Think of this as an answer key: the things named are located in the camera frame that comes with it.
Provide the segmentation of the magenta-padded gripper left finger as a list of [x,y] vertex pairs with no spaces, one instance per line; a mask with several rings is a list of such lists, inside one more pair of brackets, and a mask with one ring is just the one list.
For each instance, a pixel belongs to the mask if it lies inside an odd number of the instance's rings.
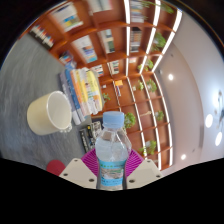
[[99,164],[94,149],[87,152],[81,159],[73,158],[60,174],[76,185],[84,188],[95,189],[99,174]]

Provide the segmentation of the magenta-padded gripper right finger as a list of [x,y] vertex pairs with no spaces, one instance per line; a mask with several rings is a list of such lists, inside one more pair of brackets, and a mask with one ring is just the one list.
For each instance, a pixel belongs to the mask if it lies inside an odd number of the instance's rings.
[[125,164],[127,189],[143,187],[162,177],[162,173],[151,159],[143,159],[138,152],[131,151]]

